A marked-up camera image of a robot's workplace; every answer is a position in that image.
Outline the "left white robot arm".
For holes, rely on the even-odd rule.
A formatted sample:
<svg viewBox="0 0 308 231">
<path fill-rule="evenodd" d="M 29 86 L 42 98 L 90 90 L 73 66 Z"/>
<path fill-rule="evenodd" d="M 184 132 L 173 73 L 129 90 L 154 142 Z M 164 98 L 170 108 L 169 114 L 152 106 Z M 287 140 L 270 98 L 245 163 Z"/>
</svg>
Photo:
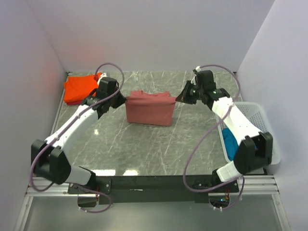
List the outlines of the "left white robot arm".
<svg viewBox="0 0 308 231">
<path fill-rule="evenodd" d="M 84 193 L 96 189 L 96 174 L 84 167 L 69 163 L 66 155 L 78 138 L 110 108 L 118 108 L 126 101 L 119 83 L 111 77 L 102 77 L 94 89 L 78 106 L 75 113 L 45 140 L 31 145 L 31 171 L 52 183 L 79 184 Z"/>
</svg>

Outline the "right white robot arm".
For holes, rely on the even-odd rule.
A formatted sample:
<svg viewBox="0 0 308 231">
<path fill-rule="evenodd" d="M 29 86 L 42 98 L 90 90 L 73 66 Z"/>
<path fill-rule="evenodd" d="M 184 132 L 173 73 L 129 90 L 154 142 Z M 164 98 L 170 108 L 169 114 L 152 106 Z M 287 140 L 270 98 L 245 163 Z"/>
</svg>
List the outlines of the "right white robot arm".
<svg viewBox="0 0 308 231">
<path fill-rule="evenodd" d="M 253 125 L 224 88 L 216 87 L 212 71 L 198 66 L 193 72 L 195 77 L 186 82 L 176 101 L 186 104 L 201 101 L 227 126 L 239 146 L 232 161 L 214 170 L 211 186 L 222 192 L 228 181 L 271 164 L 273 137 Z"/>
</svg>

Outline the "salmon pink t shirt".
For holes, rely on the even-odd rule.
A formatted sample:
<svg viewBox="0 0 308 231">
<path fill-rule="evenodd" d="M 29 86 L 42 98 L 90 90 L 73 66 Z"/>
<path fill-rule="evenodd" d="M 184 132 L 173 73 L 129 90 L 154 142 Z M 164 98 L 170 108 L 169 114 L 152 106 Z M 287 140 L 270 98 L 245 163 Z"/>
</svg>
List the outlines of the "salmon pink t shirt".
<svg viewBox="0 0 308 231">
<path fill-rule="evenodd" d="M 148 94 L 136 90 L 126 99 L 126 117 L 129 123 L 171 126 L 176 101 L 168 91 Z"/>
</svg>

